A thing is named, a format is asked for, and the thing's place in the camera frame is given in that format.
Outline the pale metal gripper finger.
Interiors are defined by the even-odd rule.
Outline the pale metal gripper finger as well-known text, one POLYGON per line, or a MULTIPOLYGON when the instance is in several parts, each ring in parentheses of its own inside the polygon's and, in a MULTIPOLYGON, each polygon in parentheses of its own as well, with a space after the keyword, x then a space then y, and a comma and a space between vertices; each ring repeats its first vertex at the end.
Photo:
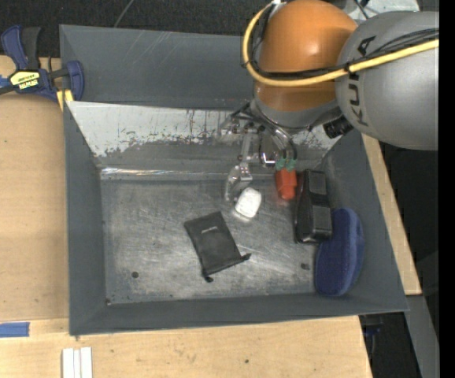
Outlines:
POLYGON ((227 175, 227 181, 224 186, 224 200, 229 202, 232 198, 234 189, 239 182, 240 168, 233 167, 227 175))
POLYGON ((239 164, 239 190, 243 191, 252 183, 253 177, 248 163, 239 164))

